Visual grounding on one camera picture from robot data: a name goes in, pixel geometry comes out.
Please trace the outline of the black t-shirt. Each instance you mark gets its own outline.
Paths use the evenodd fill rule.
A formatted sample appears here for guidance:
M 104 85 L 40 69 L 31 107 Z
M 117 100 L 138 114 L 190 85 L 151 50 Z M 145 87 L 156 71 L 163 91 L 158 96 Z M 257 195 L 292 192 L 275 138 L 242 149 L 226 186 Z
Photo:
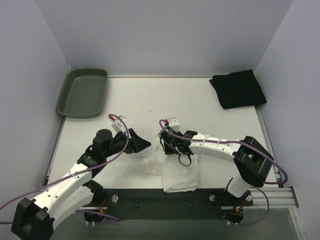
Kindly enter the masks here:
M 214 75 L 209 80 L 221 107 L 225 110 L 241 107 L 258 107 L 267 103 L 253 70 Z

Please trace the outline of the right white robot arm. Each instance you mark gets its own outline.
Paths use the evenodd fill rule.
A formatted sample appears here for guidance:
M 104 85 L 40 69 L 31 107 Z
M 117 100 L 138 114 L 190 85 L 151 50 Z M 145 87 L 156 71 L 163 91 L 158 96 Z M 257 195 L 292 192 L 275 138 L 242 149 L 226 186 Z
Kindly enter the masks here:
M 228 182 L 225 191 L 237 199 L 253 187 L 263 187 L 272 168 L 269 159 L 273 157 L 251 136 L 226 140 L 192 130 L 181 133 L 167 125 L 159 137 L 167 155 L 209 156 L 234 164 L 238 173 Z

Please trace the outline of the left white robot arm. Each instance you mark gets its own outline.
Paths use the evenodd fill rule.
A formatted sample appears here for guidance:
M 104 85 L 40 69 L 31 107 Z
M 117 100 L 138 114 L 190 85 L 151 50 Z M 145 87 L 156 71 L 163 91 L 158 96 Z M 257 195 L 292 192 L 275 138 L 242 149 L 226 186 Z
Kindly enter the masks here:
M 101 129 L 85 152 L 58 183 L 32 199 L 23 198 L 16 207 L 11 232 L 22 240 L 48 240 L 54 229 L 85 205 L 96 206 L 103 200 L 103 187 L 94 177 L 104 168 L 107 158 L 117 154 L 139 153 L 152 144 L 132 128 L 116 135 Z

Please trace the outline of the white t-shirt with robot print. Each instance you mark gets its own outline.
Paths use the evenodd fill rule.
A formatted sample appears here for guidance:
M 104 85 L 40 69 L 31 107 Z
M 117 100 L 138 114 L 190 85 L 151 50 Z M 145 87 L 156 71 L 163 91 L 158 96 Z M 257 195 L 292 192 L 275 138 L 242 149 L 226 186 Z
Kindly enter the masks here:
M 166 155 L 160 138 L 154 136 L 144 172 L 147 175 L 160 176 L 163 191 L 166 193 L 193 192 L 200 186 L 198 160 L 198 155 Z

